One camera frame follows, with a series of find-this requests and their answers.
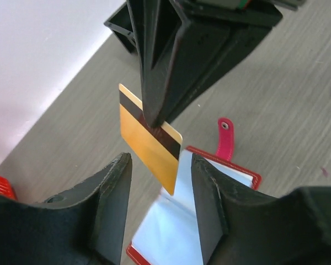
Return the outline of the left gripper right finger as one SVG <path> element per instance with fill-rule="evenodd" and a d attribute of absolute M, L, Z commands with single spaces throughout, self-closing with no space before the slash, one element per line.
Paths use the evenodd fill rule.
<path fill-rule="evenodd" d="M 191 177 L 205 264 L 331 264 L 331 186 L 276 198 L 199 155 Z"/>

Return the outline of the red leather card holder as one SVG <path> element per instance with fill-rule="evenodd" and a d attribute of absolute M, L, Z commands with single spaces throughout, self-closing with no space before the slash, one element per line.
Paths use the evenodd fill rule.
<path fill-rule="evenodd" d="M 138 265 L 202 264 L 199 231 L 191 182 L 191 158 L 201 155 L 219 171 L 251 189 L 258 189 L 261 176 L 231 162 L 234 125 L 218 119 L 218 146 L 213 155 L 193 146 L 181 153 L 173 195 L 162 188 L 142 220 L 126 254 Z"/>

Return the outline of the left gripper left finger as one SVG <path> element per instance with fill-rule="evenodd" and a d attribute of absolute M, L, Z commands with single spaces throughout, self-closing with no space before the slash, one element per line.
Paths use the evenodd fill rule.
<path fill-rule="evenodd" d="M 119 264 L 131 177 L 121 153 L 42 203 L 0 195 L 0 264 Z"/>

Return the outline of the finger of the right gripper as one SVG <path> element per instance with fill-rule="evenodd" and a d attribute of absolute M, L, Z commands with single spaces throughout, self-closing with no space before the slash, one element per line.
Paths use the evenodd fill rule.
<path fill-rule="evenodd" d="M 228 10 L 203 4 L 180 7 L 186 21 L 174 40 L 162 120 L 173 121 L 197 97 L 241 63 L 282 19 L 264 1 Z"/>
<path fill-rule="evenodd" d="M 172 45 L 181 20 L 172 1 L 127 1 L 140 57 L 143 111 L 147 124 L 156 128 L 162 113 Z"/>

